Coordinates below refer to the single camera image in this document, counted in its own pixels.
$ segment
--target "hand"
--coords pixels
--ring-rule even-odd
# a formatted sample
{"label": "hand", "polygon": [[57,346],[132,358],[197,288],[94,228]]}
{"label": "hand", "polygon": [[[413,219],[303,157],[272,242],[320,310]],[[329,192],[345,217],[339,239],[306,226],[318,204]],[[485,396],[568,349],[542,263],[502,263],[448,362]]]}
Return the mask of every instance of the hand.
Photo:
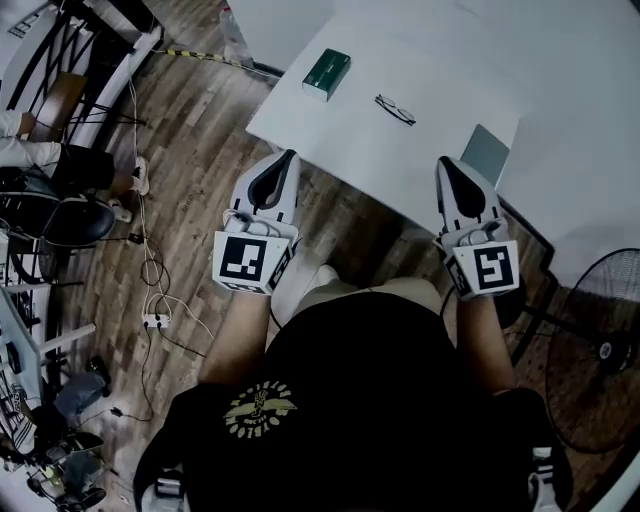
{"label": "hand", "polygon": [[23,112],[22,119],[20,121],[20,128],[18,129],[18,135],[25,135],[31,133],[36,127],[36,118],[31,112]]}

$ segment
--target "black t-shirt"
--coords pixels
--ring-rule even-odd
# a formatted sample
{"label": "black t-shirt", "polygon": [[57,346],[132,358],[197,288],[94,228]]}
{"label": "black t-shirt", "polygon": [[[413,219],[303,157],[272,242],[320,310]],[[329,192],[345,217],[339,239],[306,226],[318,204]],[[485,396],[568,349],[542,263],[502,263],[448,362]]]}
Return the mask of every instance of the black t-shirt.
{"label": "black t-shirt", "polygon": [[471,380],[436,314],[367,293],[296,315],[251,385],[176,397],[152,451],[183,462],[193,512],[514,511],[549,431],[535,393]]}

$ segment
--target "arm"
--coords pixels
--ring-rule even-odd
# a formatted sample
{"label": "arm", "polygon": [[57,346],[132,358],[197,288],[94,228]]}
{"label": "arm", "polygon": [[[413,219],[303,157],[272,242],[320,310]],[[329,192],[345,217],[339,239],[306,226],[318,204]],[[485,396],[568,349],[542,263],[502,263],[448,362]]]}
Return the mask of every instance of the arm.
{"label": "arm", "polygon": [[31,133],[36,118],[31,112],[21,114],[13,110],[0,111],[0,137],[14,137]]}
{"label": "arm", "polygon": [[476,381],[490,393],[516,387],[511,357],[491,297],[458,301],[458,352]]}
{"label": "arm", "polygon": [[200,383],[239,385],[264,356],[271,297],[235,293],[213,346],[200,369]]}

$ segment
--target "power strip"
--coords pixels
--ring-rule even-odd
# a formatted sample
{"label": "power strip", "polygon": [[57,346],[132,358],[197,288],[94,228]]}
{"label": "power strip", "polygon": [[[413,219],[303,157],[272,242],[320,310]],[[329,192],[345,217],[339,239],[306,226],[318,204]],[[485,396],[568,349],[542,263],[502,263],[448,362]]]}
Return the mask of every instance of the power strip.
{"label": "power strip", "polygon": [[142,315],[142,323],[152,329],[166,329],[169,327],[169,315]]}

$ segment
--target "yellow-black tape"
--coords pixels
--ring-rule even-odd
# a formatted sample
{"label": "yellow-black tape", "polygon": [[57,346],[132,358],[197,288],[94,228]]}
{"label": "yellow-black tape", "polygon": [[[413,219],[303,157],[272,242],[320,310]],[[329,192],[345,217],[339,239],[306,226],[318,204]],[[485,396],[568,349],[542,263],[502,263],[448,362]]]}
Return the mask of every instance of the yellow-black tape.
{"label": "yellow-black tape", "polygon": [[237,60],[225,59],[223,55],[220,55],[218,53],[188,52],[185,50],[164,50],[157,53],[166,53],[167,55],[174,55],[176,57],[192,57],[200,60],[215,60],[216,62],[222,62],[223,64],[229,64],[231,66],[236,66],[239,68],[244,67]]}

